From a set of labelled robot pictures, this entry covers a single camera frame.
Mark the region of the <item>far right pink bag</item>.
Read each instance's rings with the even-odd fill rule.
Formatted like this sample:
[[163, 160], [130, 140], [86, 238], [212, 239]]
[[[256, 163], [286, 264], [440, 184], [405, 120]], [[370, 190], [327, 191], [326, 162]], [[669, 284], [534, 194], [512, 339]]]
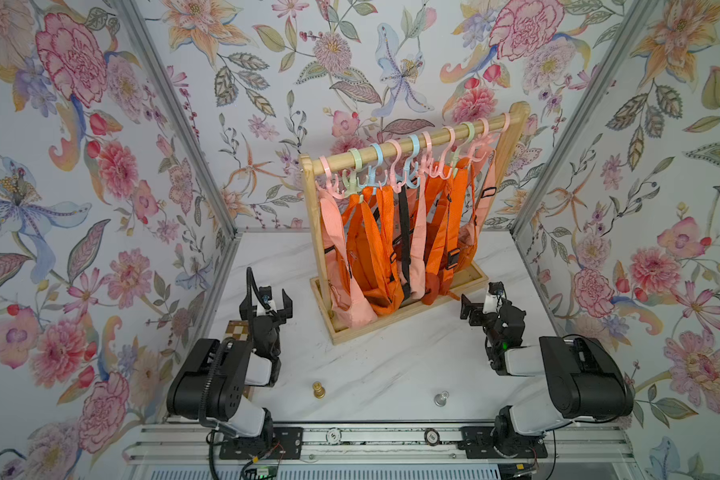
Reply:
[[482, 231], [484, 222], [490, 212], [493, 199], [497, 193], [497, 156], [498, 154], [496, 151], [493, 151], [491, 156], [488, 158], [489, 168], [486, 171], [483, 183], [477, 191], [472, 192], [473, 211], [470, 221], [466, 226], [466, 237], [464, 239], [464, 246], [466, 248], [466, 265], [469, 265], [472, 262], [477, 252], [480, 232]]

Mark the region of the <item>wooden clothes rack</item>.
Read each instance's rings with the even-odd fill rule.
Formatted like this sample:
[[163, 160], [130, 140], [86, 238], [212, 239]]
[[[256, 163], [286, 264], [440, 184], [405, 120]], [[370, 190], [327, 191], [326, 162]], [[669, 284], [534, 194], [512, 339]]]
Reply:
[[[457, 298], [469, 288], [485, 282], [485, 274], [477, 267], [474, 258], [469, 265], [465, 263], [464, 239], [466, 226], [473, 211], [472, 192], [477, 191], [483, 183], [489, 168], [488, 158], [493, 151], [498, 154], [498, 192], [529, 115], [529, 105], [525, 102], [517, 102], [507, 112], [490, 119], [481, 118], [433, 132], [412, 134], [405, 140], [392, 139], [379, 144], [385, 155], [383, 171], [388, 178], [385, 186], [391, 187], [395, 194], [393, 245], [398, 256], [404, 300], [396, 312], [386, 316], [376, 314], [376, 320], [360, 328], [342, 326], [332, 311], [317, 195], [318, 188], [325, 189], [325, 177], [319, 158], [302, 157], [303, 190], [317, 264], [317, 274], [311, 280], [311, 288], [334, 344], [348, 342], [409, 318], [450, 298]], [[363, 159], [363, 167], [358, 177], [364, 190], [367, 170], [369, 164], [375, 160], [375, 152], [371, 146], [358, 150]], [[448, 294], [438, 296], [431, 305], [425, 305], [421, 299], [425, 293], [426, 231], [427, 224], [432, 220], [435, 211], [432, 207], [429, 213], [426, 213], [425, 189], [427, 181], [431, 178], [448, 178], [445, 173], [446, 167], [450, 167], [453, 175], [456, 175], [456, 164], [462, 157], [470, 161], [468, 166], [470, 179], [458, 238], [461, 248], [460, 261]], [[342, 173], [354, 167], [352, 156], [348, 151], [326, 158], [331, 170], [341, 182]]]

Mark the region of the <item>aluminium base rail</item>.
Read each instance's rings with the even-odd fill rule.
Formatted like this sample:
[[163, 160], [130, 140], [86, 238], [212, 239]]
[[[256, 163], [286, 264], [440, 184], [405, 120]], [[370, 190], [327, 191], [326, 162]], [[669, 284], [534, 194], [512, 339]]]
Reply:
[[610, 424], [574, 424], [547, 434], [526, 453], [498, 454], [481, 422], [281, 423], [299, 428], [276, 442], [263, 463], [322, 466], [359, 463], [633, 463], [625, 433]]

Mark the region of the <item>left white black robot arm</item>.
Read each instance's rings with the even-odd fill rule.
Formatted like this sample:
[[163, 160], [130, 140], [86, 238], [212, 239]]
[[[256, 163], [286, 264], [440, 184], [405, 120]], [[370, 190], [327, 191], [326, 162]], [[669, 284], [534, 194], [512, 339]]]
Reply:
[[282, 362], [280, 327], [293, 316], [291, 298], [271, 299], [271, 289], [249, 291], [240, 305], [249, 334], [199, 339], [172, 381], [166, 399], [170, 415], [196, 420], [233, 439], [266, 444], [274, 435], [271, 413], [244, 396], [247, 387], [272, 387]]

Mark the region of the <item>orange sling bag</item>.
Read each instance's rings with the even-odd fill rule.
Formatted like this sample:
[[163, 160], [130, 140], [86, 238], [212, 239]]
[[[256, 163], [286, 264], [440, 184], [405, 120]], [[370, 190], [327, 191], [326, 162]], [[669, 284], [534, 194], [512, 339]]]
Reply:
[[404, 300], [393, 245], [395, 194], [391, 187], [366, 187], [352, 195], [342, 219], [353, 277], [378, 316], [396, 312]]
[[427, 224], [425, 244], [425, 293], [421, 302], [431, 305], [438, 296], [447, 295], [458, 269], [461, 248], [459, 231], [461, 216], [470, 179], [469, 159], [462, 157], [456, 164], [456, 175], [445, 168], [447, 179], [427, 181], [425, 189], [426, 213], [434, 207], [432, 220]]

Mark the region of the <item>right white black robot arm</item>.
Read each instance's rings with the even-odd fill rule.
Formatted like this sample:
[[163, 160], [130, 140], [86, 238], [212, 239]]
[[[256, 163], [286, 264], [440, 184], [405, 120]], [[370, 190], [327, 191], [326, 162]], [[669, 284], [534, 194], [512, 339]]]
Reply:
[[600, 341], [574, 334], [526, 344], [525, 317], [498, 284], [489, 286], [481, 303], [460, 298], [460, 318], [485, 334], [491, 369], [531, 380], [532, 392], [496, 415], [489, 437], [494, 450], [516, 456], [575, 421], [609, 423], [632, 413], [634, 393]]

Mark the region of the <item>gold chess piece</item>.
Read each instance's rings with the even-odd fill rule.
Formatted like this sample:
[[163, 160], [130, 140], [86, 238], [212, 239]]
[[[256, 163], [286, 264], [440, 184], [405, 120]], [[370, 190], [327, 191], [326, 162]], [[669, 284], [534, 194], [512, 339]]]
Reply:
[[326, 391], [321, 382], [314, 382], [312, 385], [312, 388], [313, 388], [313, 395], [317, 399], [323, 399], [325, 397]]

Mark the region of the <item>pink sling bag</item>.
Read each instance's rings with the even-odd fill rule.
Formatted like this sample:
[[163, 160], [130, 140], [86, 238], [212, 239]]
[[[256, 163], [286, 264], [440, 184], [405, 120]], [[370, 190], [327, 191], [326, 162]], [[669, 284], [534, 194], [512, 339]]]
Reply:
[[332, 311], [342, 326], [363, 327], [377, 315], [352, 274], [343, 218], [335, 198], [323, 188], [317, 189], [317, 195]]

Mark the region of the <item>silver chess piece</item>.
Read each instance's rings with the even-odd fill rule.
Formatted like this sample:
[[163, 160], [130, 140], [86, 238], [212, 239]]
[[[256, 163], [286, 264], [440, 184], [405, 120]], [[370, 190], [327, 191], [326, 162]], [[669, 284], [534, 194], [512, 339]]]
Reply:
[[447, 404], [448, 398], [449, 398], [449, 392], [442, 391], [435, 395], [434, 403], [438, 407], [444, 407]]

